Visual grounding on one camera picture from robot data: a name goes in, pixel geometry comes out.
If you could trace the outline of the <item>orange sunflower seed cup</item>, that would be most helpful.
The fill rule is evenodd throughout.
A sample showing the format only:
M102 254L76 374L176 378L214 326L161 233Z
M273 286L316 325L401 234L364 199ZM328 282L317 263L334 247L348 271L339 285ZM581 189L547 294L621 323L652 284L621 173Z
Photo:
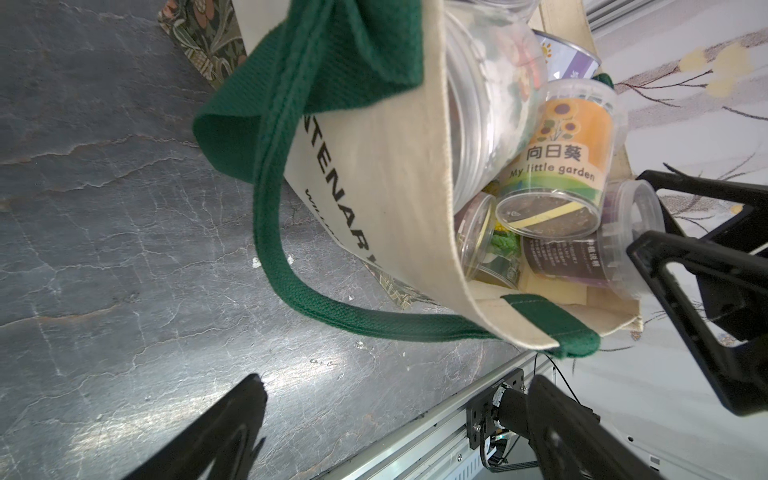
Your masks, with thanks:
M549 84L541 120L500 182L498 223L542 240L594 233L626 132L626 112L609 85L593 79Z

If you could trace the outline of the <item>large strawberry label jar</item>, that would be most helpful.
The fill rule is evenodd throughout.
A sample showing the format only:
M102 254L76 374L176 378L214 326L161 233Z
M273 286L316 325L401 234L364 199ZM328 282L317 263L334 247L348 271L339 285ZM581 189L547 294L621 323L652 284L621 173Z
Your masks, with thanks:
M502 8L445 3L453 210L526 147L541 116L547 66L527 22Z

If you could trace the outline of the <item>clear lid green seed cup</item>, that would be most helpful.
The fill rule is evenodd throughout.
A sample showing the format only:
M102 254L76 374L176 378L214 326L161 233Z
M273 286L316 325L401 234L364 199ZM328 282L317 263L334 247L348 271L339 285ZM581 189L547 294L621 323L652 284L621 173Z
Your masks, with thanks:
M645 180L607 186L601 224L588 236L572 240L521 241L523 256L538 275L612 290L638 300L650 289L627 254L643 233L664 230L661 203Z

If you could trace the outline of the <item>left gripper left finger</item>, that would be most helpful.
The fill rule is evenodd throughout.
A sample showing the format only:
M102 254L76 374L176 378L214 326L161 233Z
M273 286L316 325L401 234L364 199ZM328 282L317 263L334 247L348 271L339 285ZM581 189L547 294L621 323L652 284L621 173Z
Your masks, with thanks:
M259 437L268 395L250 374L129 479L246 479L265 440Z

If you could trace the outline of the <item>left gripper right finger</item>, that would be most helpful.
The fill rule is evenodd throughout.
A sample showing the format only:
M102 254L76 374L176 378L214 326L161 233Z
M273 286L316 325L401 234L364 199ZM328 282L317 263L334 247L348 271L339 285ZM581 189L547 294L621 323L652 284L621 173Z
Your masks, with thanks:
M528 431L545 479L658 479L588 411L542 375L527 395Z

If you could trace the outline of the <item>cream canvas tote bag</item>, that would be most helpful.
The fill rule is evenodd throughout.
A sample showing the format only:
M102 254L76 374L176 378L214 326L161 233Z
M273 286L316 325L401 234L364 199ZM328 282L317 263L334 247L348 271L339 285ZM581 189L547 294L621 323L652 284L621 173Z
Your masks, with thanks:
M586 357L640 321L613 294L553 282L535 293L460 271L452 230L439 1L295 1L198 112L195 139L219 172L253 187L257 258L292 309L357 335L409 342L499 338ZM366 310L326 297L289 265L285 183L348 252L443 307Z

